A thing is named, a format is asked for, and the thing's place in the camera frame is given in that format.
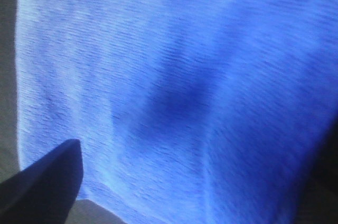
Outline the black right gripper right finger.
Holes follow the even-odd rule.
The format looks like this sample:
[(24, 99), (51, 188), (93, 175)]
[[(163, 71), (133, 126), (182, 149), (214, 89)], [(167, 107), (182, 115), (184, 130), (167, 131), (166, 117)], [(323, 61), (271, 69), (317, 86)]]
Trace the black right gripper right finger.
[(316, 159), (299, 206), (300, 223), (337, 223), (337, 123)]

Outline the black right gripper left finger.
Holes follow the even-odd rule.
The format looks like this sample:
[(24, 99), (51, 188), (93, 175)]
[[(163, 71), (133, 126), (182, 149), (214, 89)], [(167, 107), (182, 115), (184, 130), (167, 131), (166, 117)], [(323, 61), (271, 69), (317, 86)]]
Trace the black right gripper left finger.
[(82, 179), (80, 141), (66, 140), (1, 183), (1, 223), (65, 223)]

